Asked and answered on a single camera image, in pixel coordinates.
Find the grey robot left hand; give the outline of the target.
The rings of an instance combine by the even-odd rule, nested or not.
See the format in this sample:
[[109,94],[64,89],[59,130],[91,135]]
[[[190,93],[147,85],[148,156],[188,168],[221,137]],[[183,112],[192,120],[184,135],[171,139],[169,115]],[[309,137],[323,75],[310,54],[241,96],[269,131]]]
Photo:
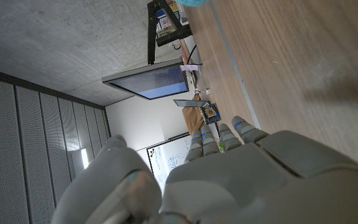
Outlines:
[[358,163],[239,116],[193,133],[164,188],[121,135],[68,186],[54,223],[358,223]]

